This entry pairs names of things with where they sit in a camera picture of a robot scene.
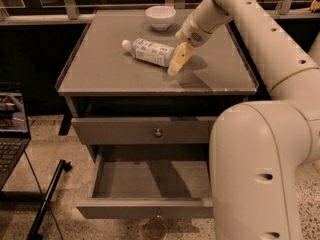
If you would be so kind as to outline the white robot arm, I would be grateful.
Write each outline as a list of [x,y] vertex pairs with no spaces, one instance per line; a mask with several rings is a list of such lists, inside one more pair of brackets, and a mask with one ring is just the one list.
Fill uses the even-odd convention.
[[215,121],[209,168],[216,240],[303,240],[298,166],[320,153],[320,68],[257,0],[203,0],[177,37],[175,74],[219,26],[233,21],[270,98],[236,104]]

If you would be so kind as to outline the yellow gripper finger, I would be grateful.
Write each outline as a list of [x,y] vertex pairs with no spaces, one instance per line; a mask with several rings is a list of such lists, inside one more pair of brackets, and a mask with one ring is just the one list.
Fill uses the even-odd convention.
[[188,43],[183,42],[176,47],[173,57],[169,63],[167,73],[170,76],[177,75],[182,67],[188,62],[193,55],[194,47]]

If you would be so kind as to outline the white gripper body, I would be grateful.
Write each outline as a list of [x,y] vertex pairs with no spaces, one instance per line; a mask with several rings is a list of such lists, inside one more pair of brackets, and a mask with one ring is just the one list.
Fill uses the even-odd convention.
[[182,42],[188,42],[193,47],[200,47],[211,37],[211,22],[206,16],[190,14],[177,31],[176,37]]

